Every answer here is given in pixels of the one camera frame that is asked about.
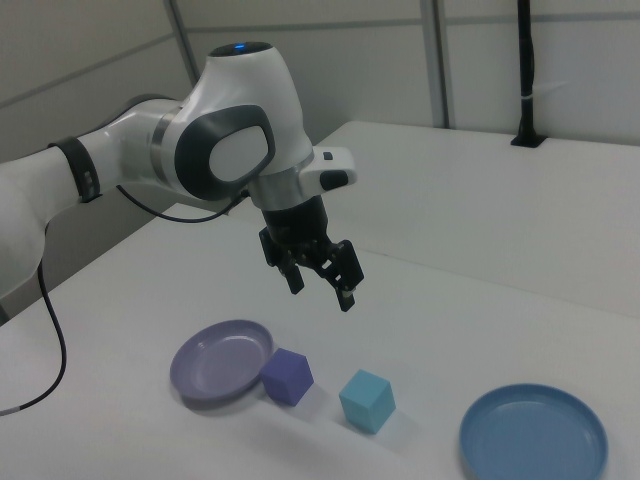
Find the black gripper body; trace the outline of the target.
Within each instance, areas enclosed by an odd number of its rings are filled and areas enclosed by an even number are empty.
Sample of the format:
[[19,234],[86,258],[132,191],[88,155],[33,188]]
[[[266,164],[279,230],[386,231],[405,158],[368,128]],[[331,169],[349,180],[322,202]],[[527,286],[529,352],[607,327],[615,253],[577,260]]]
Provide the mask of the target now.
[[328,217],[320,196],[314,196],[288,209],[263,211],[266,227],[259,233],[262,246],[269,250],[317,242],[329,244]]

